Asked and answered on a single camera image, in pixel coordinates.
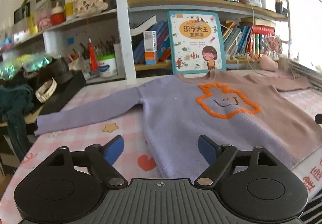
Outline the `purple and pink sweater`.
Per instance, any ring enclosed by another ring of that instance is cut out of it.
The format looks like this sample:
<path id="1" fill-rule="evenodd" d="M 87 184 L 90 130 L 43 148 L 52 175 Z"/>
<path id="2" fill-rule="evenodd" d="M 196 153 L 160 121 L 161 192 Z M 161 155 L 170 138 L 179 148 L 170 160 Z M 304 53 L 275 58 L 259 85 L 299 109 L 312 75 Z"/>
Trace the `purple and pink sweater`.
<path id="1" fill-rule="evenodd" d="M 305 77 L 268 77 L 256 72 L 240 76 L 211 71 L 196 78 L 171 75 L 42 115 L 37 134 L 104 122 L 142 105 L 143 133 L 165 178 L 194 180 L 206 169 L 198 150 L 201 135 L 240 150 L 263 146 L 293 168 L 321 147 L 321 127 L 282 92 L 310 86 Z"/>

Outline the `pink checkered table mat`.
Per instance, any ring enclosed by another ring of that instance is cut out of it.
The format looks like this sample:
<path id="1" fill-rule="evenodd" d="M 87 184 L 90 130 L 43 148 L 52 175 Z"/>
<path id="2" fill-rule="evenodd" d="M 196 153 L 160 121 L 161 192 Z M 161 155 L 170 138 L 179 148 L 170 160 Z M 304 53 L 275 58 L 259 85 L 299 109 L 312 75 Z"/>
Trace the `pink checkered table mat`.
<path id="1" fill-rule="evenodd" d="M 268 77 L 284 76 L 295 79 L 292 75 L 282 71 L 244 70 L 232 72 L 240 76 L 256 72 Z M 152 77 L 149 81 L 163 77 Z M 147 82 L 140 79 L 136 85 L 131 86 L 125 86 L 123 82 L 88 86 L 83 88 L 62 111 L 103 99 L 118 91 L 145 83 Z M 313 119 L 321 113 L 321 91 L 312 85 L 307 89 L 284 91 L 282 96 Z M 104 145 L 118 135 L 124 139 L 124 151 L 117 159 L 115 168 L 122 176 L 126 179 L 165 178 L 158 169 L 143 133 L 143 106 L 135 105 L 124 114 L 104 122 L 38 134 L 38 139 L 20 163 L 1 199 L 1 221 L 3 223 L 19 223 L 21 221 L 14 202 L 14 190 L 24 177 L 58 147 L 67 146 L 71 151 L 84 150 L 92 144 Z M 314 197 L 321 190 L 321 147 L 290 169 L 304 183 L 309 197 Z"/>

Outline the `pink plush toy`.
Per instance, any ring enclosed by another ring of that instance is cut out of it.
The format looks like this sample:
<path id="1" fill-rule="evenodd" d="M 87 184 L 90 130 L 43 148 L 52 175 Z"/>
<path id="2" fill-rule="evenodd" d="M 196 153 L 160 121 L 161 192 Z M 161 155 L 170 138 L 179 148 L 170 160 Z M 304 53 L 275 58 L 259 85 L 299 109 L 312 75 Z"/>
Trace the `pink plush toy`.
<path id="1" fill-rule="evenodd" d="M 278 70 L 278 63 L 267 55 L 261 57 L 259 66 L 260 69 L 264 71 L 276 72 Z"/>

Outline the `black box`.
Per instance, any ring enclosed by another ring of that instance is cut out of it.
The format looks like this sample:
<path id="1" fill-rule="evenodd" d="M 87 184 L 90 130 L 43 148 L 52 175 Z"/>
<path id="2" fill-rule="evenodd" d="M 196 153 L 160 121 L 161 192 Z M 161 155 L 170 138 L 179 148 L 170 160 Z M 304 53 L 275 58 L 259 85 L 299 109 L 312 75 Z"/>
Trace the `black box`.
<path id="1" fill-rule="evenodd" d="M 54 94 L 45 102 L 40 103 L 33 96 L 34 107 L 32 112 L 25 116 L 26 124 L 36 122 L 39 115 L 59 112 L 83 87 L 86 81 L 81 71 L 72 71 L 72 78 L 64 84 L 58 85 Z"/>

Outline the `cream wrist watch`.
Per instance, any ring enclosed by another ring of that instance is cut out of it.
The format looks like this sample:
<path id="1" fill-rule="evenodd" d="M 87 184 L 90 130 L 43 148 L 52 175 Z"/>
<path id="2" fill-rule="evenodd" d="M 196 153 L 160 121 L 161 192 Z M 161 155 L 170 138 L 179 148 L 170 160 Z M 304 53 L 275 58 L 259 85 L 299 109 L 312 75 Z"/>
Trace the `cream wrist watch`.
<path id="1" fill-rule="evenodd" d="M 57 82 L 52 77 L 49 81 L 45 82 L 35 92 L 35 96 L 40 103 L 45 103 L 55 92 L 57 88 Z"/>

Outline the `colourful paper stars jar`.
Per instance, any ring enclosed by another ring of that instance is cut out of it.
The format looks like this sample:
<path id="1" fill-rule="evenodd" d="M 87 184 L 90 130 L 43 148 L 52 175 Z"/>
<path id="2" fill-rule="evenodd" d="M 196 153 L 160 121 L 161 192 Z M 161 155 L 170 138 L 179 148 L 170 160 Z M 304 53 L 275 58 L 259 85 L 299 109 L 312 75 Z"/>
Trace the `colourful paper stars jar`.
<path id="1" fill-rule="evenodd" d="M 264 55 L 282 54 L 282 44 L 279 36 L 265 35 L 262 41 L 262 53 Z"/>

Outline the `white tub green lid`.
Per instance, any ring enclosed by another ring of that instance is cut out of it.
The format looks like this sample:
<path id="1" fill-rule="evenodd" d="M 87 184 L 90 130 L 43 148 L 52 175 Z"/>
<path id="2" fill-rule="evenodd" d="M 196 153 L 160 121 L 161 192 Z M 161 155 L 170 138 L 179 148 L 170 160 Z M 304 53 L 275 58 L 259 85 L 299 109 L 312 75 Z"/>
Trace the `white tub green lid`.
<path id="1" fill-rule="evenodd" d="M 98 56 L 97 65 L 102 78 L 110 78 L 118 75 L 115 54 Z"/>

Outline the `red tassel ornament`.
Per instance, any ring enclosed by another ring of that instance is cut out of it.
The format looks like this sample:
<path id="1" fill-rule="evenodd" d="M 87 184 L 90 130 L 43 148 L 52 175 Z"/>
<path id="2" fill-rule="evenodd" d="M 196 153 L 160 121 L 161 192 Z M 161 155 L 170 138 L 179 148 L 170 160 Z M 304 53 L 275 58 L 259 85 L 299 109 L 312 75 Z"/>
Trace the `red tassel ornament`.
<path id="1" fill-rule="evenodd" d="M 96 72 L 96 71 L 98 71 L 98 65 L 97 65 L 97 61 L 96 61 L 96 53 L 95 53 L 95 50 L 93 48 L 90 38 L 88 38 L 88 52 L 89 52 L 89 56 L 90 56 L 91 71 Z"/>

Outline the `dark green garment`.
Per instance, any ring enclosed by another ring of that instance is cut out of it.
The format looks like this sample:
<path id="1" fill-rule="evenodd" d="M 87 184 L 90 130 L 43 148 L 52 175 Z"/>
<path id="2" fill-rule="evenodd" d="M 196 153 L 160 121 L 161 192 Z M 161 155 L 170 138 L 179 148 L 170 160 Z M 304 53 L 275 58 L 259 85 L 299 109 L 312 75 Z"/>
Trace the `dark green garment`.
<path id="1" fill-rule="evenodd" d="M 32 144 L 27 138 L 25 115 L 32 111 L 33 90 L 28 84 L 1 86 L 1 120 L 7 123 L 9 138 L 18 159 L 22 161 Z"/>

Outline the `red thick dictionary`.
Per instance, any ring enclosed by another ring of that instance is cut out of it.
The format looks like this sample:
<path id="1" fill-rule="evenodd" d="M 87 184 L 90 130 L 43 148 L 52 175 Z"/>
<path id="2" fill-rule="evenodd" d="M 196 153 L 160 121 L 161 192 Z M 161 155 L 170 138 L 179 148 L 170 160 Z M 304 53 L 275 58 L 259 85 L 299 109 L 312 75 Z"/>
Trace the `red thick dictionary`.
<path id="1" fill-rule="evenodd" d="M 275 35 L 275 29 L 273 27 L 268 27 L 264 25 L 254 25 L 252 29 L 253 34 L 258 34 L 258 35 L 270 35 L 274 36 Z"/>

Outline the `children's picture book teal border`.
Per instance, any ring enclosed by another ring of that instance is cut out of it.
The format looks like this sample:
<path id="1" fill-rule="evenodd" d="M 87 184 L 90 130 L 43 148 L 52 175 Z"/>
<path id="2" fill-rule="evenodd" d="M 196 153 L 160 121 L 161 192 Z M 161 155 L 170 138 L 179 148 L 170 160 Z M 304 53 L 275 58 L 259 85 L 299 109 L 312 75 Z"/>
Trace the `children's picture book teal border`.
<path id="1" fill-rule="evenodd" d="M 169 11 L 168 25 L 174 74 L 226 70 L 221 24 L 217 13 Z"/>

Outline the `white orange medicine box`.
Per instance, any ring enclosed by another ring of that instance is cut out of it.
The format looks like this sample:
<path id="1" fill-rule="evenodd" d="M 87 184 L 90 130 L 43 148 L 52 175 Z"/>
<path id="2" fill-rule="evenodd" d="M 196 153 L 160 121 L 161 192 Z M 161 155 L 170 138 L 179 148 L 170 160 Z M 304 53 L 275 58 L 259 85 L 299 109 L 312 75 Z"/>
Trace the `white orange medicine box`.
<path id="1" fill-rule="evenodd" d="M 157 33 L 156 31 L 145 31 L 143 33 L 144 57 L 146 65 L 157 63 Z"/>

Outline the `iridescent green wrapping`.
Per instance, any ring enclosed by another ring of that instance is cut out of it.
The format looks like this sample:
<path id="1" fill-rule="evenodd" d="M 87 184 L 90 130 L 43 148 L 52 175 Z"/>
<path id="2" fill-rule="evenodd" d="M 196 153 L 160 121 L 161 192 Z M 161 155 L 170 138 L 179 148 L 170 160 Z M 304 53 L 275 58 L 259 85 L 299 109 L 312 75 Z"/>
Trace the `iridescent green wrapping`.
<path id="1" fill-rule="evenodd" d="M 52 59 L 46 53 L 34 53 L 3 60 L 1 62 L 1 79 L 5 81 L 11 80 L 21 69 L 27 73 L 35 72 L 50 64 Z"/>

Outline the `red round jar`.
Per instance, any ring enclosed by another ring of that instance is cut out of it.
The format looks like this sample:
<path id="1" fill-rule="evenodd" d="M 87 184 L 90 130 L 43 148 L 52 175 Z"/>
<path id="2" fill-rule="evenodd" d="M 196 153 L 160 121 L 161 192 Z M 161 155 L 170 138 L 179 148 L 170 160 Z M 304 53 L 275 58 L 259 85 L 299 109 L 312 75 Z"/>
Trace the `red round jar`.
<path id="1" fill-rule="evenodd" d="M 51 11 L 51 23 L 52 25 L 59 25 L 65 22 L 65 15 L 63 7 L 56 5 Z"/>

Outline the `white bookshelf frame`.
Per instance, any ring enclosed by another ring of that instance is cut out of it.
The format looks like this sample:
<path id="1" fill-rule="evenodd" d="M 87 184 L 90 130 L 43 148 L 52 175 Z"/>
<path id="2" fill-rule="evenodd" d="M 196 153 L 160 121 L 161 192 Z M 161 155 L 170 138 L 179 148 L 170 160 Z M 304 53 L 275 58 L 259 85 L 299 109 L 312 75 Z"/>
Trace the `white bookshelf frame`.
<path id="1" fill-rule="evenodd" d="M 1 0 L 1 23 L 9 24 L 13 21 L 13 13 L 23 0 Z M 116 19 L 118 22 L 111 28 L 116 32 L 120 41 L 119 50 L 122 55 L 121 72 L 116 79 L 136 79 L 135 65 L 130 53 L 130 20 L 131 17 L 166 15 L 172 10 L 192 10 L 217 12 L 221 18 L 241 18 L 254 14 L 256 17 L 272 21 L 288 21 L 289 18 L 264 8 L 249 4 L 222 0 L 116 0 Z"/>

